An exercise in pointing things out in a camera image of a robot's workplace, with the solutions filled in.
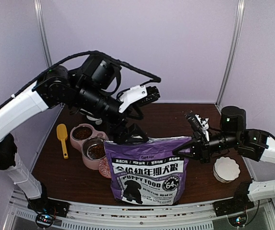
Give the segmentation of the purple puppy food bag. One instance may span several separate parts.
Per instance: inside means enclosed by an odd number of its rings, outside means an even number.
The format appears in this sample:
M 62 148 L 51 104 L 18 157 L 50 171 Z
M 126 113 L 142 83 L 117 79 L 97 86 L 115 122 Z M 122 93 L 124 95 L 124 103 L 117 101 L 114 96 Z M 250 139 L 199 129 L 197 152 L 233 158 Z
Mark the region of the purple puppy food bag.
M 128 145 L 105 141 L 114 198 L 143 206 L 176 204 L 185 189 L 189 160 L 172 151 L 190 139 L 150 138 L 146 143 Z

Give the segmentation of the yellow plastic food scoop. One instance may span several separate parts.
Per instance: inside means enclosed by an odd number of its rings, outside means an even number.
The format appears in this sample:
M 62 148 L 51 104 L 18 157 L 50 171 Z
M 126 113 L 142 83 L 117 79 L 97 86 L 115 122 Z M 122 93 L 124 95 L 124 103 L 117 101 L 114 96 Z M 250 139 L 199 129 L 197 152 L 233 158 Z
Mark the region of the yellow plastic food scoop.
M 64 159 L 68 159 L 69 156 L 68 156 L 67 146 L 66 146 L 66 140 L 68 138 L 67 128 L 64 124 L 59 124 L 57 125 L 56 132 L 57 132 L 57 138 L 61 142 L 63 157 Z

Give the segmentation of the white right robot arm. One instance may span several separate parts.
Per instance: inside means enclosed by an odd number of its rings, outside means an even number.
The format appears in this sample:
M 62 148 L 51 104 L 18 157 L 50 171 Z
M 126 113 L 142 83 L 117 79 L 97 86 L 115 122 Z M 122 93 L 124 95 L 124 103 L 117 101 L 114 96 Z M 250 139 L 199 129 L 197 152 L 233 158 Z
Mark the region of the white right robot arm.
M 209 163 L 215 153 L 234 149 L 239 155 L 275 164 L 275 136 L 268 131 L 246 128 L 246 111 L 236 106 L 221 110 L 220 128 L 209 134 L 207 118 L 190 111 L 185 115 L 193 130 L 193 137 L 173 150 L 173 155 L 200 163 Z M 249 202 L 275 198 L 275 180 L 243 182 L 230 200 L 233 211 L 241 211 Z

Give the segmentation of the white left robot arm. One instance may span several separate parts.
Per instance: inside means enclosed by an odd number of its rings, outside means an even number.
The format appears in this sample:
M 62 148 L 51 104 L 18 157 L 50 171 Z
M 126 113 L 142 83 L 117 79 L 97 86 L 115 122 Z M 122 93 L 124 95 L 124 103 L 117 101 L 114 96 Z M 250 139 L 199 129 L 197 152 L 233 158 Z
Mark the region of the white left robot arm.
M 23 164 L 12 135 L 12 131 L 25 121 L 59 104 L 66 104 L 108 122 L 111 135 L 118 144 L 147 141 L 147 136 L 137 125 L 127 126 L 127 119 L 132 110 L 137 112 L 135 119 L 143 118 L 140 106 L 148 101 L 149 83 L 161 79 L 99 51 L 86 51 L 85 55 L 85 62 L 75 69 L 65 68 L 63 60 L 55 63 L 0 105 L 0 170 L 7 172 L 43 213 L 48 213 L 53 203 L 48 199 L 46 187 Z M 148 77 L 148 82 L 121 92 L 117 89 L 108 91 L 113 81 L 120 85 L 122 68 Z

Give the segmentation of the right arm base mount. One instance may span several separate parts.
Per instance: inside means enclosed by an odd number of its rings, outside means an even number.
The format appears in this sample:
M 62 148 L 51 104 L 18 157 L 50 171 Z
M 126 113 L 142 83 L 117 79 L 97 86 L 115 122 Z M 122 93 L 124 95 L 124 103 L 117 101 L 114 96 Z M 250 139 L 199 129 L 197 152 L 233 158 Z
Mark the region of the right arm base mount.
M 241 182 L 233 197 L 225 200 L 215 201 L 213 203 L 214 211 L 217 217 L 231 215 L 238 212 L 245 212 L 254 207 L 254 202 L 248 198 L 248 188 L 252 182 Z

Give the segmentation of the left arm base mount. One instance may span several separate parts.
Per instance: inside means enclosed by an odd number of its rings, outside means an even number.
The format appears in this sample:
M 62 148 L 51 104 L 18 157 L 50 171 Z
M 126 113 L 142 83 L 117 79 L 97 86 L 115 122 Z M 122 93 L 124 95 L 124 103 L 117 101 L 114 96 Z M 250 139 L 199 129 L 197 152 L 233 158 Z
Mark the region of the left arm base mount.
M 59 201 L 55 199 L 48 198 L 47 188 L 43 183 L 40 183 L 42 192 L 39 198 L 29 199 L 26 195 L 28 201 L 28 208 L 32 209 L 38 213 L 45 213 L 50 215 L 55 215 L 57 217 L 67 217 L 70 204 L 65 201 Z

